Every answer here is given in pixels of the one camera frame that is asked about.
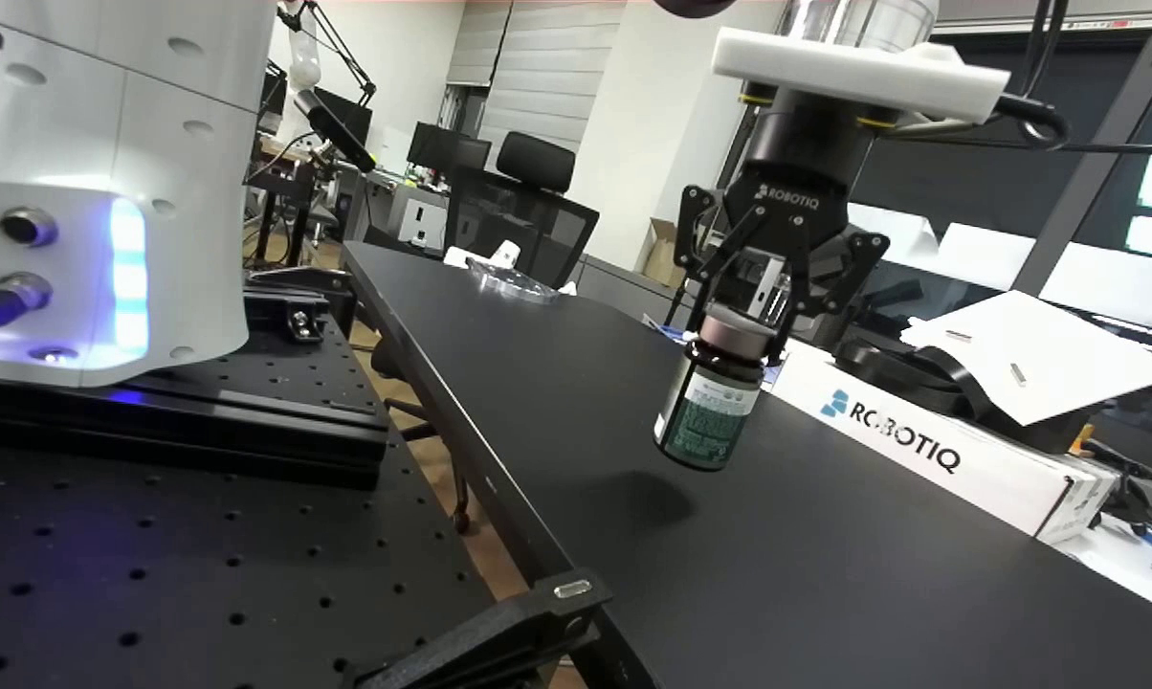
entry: black table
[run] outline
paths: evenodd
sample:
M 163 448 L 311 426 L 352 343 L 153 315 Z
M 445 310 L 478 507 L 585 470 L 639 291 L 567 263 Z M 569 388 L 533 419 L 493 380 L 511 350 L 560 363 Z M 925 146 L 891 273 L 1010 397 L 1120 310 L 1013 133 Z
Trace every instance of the black table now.
M 348 245 L 358 299 L 528 578 L 616 592 L 612 687 L 1152 687 L 1152 604 L 765 397 L 720 474 L 649 426 L 678 350 Z
M 348 343 L 256 337 L 178 372 L 334 411 L 376 406 Z M 325 689 L 490 604 L 407 446 L 380 492 L 0 448 L 0 687 Z

